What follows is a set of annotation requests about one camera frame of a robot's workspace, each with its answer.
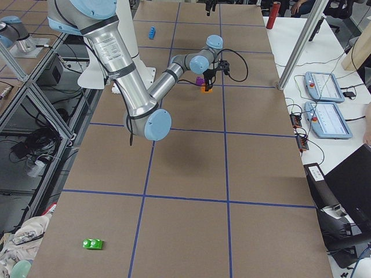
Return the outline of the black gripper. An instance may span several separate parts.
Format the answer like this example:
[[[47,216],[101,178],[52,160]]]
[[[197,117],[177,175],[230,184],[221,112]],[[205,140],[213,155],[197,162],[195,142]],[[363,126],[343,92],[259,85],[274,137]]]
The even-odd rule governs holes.
[[[211,5],[210,3],[206,3],[206,15],[210,15]],[[207,69],[205,72],[203,72],[203,78],[205,81],[205,87],[206,89],[212,88],[212,82],[215,82],[216,80],[216,69]]]

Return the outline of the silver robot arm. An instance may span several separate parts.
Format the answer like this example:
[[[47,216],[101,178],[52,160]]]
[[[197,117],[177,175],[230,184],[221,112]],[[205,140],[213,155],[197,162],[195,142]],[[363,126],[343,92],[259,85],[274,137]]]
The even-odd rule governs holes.
[[[137,41],[128,1],[48,1],[52,29],[85,37],[92,44],[104,73],[115,82],[124,99],[131,135],[150,141],[165,138],[171,128],[168,111],[159,107],[188,70],[202,74],[217,62],[223,39],[210,35],[198,53],[178,55],[151,85],[143,79],[143,63],[135,56]]]

